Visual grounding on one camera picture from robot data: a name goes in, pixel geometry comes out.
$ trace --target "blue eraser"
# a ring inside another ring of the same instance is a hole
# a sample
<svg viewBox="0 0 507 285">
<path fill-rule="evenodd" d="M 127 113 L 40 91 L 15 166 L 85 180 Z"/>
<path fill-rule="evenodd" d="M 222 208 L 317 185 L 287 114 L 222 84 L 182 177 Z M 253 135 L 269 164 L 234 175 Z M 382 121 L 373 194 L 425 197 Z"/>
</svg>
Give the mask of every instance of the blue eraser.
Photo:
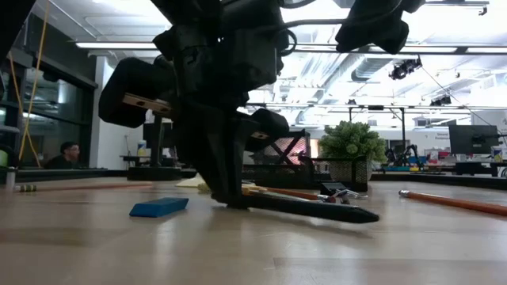
<svg viewBox="0 0 507 285">
<path fill-rule="evenodd" d="M 175 211 L 184 210 L 189 203 L 187 198 L 162 198 L 144 203 L 137 203 L 130 211 L 131 217 L 158 218 Z"/>
</svg>

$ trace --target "computer monitor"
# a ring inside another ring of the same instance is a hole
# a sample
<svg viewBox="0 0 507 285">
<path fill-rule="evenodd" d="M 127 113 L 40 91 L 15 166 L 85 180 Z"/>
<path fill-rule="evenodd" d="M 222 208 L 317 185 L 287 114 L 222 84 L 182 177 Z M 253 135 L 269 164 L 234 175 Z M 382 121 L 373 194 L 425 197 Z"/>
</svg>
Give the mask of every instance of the computer monitor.
<svg viewBox="0 0 507 285">
<path fill-rule="evenodd" d="M 453 154 L 491 154 L 491 147 L 498 146 L 496 126 L 449 126 L 451 152 Z"/>
<path fill-rule="evenodd" d="M 146 141 L 146 148 L 151 148 L 151 140 L 153 139 L 153 126 L 154 123 L 145 123 L 143 125 L 143 139 Z M 160 147 L 173 147 L 174 143 L 172 140 L 172 123 L 163 123 L 162 129 L 164 130 L 164 135 L 162 137 L 162 144 Z"/>
</svg>

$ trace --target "man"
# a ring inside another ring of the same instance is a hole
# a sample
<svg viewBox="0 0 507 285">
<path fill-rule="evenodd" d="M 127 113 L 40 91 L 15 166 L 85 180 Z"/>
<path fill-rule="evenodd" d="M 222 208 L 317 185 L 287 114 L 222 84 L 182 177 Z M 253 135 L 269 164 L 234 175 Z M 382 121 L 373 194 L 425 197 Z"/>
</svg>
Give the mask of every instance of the man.
<svg viewBox="0 0 507 285">
<path fill-rule="evenodd" d="M 79 159 L 79 145 L 75 142 L 64 142 L 60 147 L 61 155 L 46 163 L 45 169 L 74 169 Z"/>
</svg>

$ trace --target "table surface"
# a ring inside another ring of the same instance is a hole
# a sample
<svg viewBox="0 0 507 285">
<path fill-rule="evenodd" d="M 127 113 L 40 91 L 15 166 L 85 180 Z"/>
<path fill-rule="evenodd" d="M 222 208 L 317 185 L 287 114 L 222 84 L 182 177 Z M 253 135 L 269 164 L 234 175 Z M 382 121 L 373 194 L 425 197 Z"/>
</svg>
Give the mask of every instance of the table surface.
<svg viewBox="0 0 507 285">
<path fill-rule="evenodd" d="M 100 182 L 120 179 L 101 178 Z M 97 183 L 93 180 L 57 182 Z M 507 192 L 371 182 L 352 225 L 226 209 L 195 189 L 0 195 L 0 283 L 507 284 L 507 219 L 398 197 L 398 190 L 507 205 Z M 135 203 L 189 197 L 185 211 L 131 218 Z"/>
</svg>

